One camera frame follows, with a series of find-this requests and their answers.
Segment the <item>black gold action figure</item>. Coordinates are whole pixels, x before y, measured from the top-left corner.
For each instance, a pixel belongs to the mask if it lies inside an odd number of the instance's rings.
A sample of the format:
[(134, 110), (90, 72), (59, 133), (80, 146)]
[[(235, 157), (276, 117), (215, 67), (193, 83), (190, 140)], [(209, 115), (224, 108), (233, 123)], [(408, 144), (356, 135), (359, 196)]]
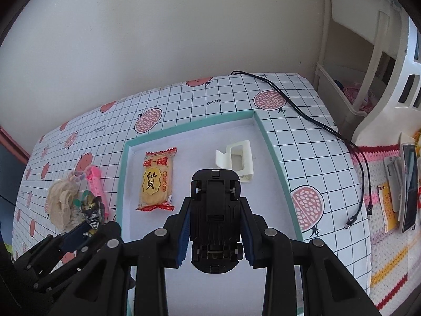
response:
[(81, 212), (89, 225), (89, 229), (84, 235), (91, 237), (105, 223), (105, 207), (101, 197), (88, 192), (81, 202)]

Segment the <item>cream lace scrunchie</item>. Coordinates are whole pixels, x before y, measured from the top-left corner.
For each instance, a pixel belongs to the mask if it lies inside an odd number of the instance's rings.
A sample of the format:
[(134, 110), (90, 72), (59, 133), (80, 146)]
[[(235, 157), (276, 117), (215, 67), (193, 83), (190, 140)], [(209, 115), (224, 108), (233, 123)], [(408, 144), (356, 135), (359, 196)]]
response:
[(56, 181), (49, 189), (45, 210), (51, 223), (58, 230), (70, 230), (74, 222), (72, 212), (75, 210), (73, 200), (78, 193), (78, 186), (73, 178)]

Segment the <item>grey phone on bed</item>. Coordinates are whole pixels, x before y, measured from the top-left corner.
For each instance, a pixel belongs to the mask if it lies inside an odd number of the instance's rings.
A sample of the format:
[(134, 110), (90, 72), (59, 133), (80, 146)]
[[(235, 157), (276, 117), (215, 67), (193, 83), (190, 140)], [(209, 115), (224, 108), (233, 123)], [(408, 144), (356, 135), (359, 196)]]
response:
[(400, 230), (405, 233), (415, 227), (418, 203), (418, 168), (414, 144), (401, 146), (402, 192), (400, 205)]

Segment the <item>black toy car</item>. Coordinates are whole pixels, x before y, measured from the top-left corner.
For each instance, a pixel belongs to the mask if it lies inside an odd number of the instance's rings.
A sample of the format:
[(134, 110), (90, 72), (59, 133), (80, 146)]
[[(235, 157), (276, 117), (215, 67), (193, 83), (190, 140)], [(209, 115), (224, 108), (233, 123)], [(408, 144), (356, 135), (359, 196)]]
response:
[(191, 263), (203, 273), (227, 273), (243, 259), (240, 192), (240, 178), (233, 170), (203, 169), (193, 174)]

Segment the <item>orange rice cracker packet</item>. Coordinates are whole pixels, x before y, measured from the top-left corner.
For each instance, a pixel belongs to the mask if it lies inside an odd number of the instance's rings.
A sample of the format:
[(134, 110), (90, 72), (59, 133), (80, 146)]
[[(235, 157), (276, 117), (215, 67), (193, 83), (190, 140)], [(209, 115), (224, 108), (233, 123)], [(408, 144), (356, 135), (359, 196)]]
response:
[(155, 209), (173, 211), (173, 158), (176, 147), (164, 151), (146, 152), (143, 160), (140, 201), (137, 210), (151, 212)]

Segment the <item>teal shallow box tray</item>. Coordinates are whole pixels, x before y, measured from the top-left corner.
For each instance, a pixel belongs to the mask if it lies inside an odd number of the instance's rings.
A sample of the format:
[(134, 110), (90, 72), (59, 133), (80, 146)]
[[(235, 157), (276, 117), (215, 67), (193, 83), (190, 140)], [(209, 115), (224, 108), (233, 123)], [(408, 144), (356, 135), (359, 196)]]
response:
[[(239, 141), (249, 140), (253, 155), (254, 176), (241, 185), (254, 214), (264, 217), (267, 225), (301, 239), (289, 187), (278, 158), (270, 148), (263, 123), (252, 112), (232, 116), (214, 116), (192, 121), (158, 132), (148, 140), (135, 139), (123, 163), (124, 187), (117, 200), (116, 219), (125, 242), (140, 240), (164, 225), (171, 212), (137, 210), (140, 201), (141, 175), (146, 152), (176, 147), (173, 159), (172, 204), (179, 212), (184, 198), (191, 194), (193, 174), (215, 168), (215, 152)], [(253, 269), (242, 260), (229, 273), (207, 275), (191, 264), (191, 254), (179, 269), (165, 270), (169, 315), (261, 315), (265, 289), (265, 269)]]

